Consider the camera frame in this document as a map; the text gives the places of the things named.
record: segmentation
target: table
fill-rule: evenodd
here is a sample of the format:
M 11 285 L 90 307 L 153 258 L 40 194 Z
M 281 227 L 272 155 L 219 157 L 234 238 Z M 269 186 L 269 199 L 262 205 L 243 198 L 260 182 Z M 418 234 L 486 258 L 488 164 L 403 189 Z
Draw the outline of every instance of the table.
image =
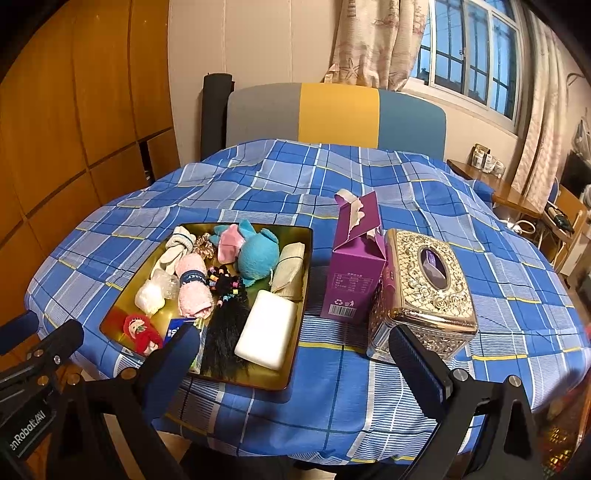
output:
M 511 183 L 498 179 L 491 173 L 484 173 L 482 170 L 478 170 L 467 163 L 448 160 L 447 165 L 454 173 L 466 180 L 480 180 L 486 183 L 494 190 L 492 193 L 492 201 L 494 203 L 516 210 L 519 213 L 524 213 L 533 218 L 540 218 L 542 216 L 542 212 L 538 212 L 524 195 L 511 186 Z
M 423 155 L 282 140 L 247 142 L 186 165 L 88 216 L 35 274 L 25 305 L 44 336 L 69 318 L 84 327 L 73 355 L 95 378 L 139 361 L 100 323 L 144 260 L 181 223 L 253 223 L 314 230 L 309 294 L 291 381 L 270 393 L 187 377 L 155 427 L 233 455 L 289 455 L 325 465 L 411 461 L 436 422 L 397 367 L 370 361 L 366 325 L 320 317 L 341 188 L 376 191 L 382 226 L 449 242 L 479 333 L 448 362 L 478 380 L 519 375 L 532 408 L 586 374 L 591 346 L 556 273 L 509 232 L 465 181 Z M 482 418 L 470 426 L 471 450 Z

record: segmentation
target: ornate metal tissue box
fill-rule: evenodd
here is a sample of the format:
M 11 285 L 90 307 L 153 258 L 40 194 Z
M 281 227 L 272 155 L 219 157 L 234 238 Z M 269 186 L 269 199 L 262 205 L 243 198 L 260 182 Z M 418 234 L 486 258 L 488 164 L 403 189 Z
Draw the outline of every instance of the ornate metal tissue box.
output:
M 394 363 L 390 330 L 403 323 L 444 360 L 478 332 L 472 297 L 462 268 L 445 242 L 390 229 L 387 263 L 369 317 L 368 356 Z

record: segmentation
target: curtain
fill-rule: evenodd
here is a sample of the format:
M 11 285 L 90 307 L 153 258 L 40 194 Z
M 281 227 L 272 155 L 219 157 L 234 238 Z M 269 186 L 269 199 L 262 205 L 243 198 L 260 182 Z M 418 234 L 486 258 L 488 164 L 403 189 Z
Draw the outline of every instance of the curtain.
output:
M 541 212 L 558 167 L 564 161 L 561 155 L 566 121 L 566 79 L 556 34 L 533 13 L 528 11 L 528 15 L 534 56 L 534 94 L 531 120 L 512 186 Z
M 343 0 L 326 83 L 400 90 L 414 67 L 428 0 Z

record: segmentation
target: wall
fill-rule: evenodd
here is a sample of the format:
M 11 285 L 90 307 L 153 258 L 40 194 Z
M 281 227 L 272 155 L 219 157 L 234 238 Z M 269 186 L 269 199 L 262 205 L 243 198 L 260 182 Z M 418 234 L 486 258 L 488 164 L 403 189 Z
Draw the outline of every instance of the wall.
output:
M 171 0 L 168 65 L 182 164 L 199 158 L 203 76 L 229 72 L 236 89 L 274 82 L 319 82 L 330 65 L 342 0 Z M 447 115 L 445 155 L 467 161 L 475 143 L 503 162 L 517 136 L 466 110 L 431 100 Z
M 560 51 L 564 63 L 564 75 L 568 76 L 570 73 L 582 75 L 581 69 L 575 62 L 573 56 L 566 49 L 564 44 L 560 43 Z M 571 77 L 567 84 L 567 110 L 566 110 L 566 126 L 564 127 L 564 136 L 562 142 L 562 159 L 566 160 L 567 155 L 573 148 L 573 138 L 576 128 L 582 116 L 587 114 L 587 122 L 591 125 L 591 86 L 585 78 Z

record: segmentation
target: purple box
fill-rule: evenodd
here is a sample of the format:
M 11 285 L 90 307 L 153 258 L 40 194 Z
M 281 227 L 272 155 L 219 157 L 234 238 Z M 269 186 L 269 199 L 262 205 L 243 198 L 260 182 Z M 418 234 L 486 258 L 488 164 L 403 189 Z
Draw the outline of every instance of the purple box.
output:
M 321 316 L 361 323 L 367 318 L 386 263 L 378 200 L 375 192 L 359 198 L 363 203 L 360 211 L 365 216 L 349 231 L 351 204 L 338 195 L 335 199 L 339 204 L 339 220 Z

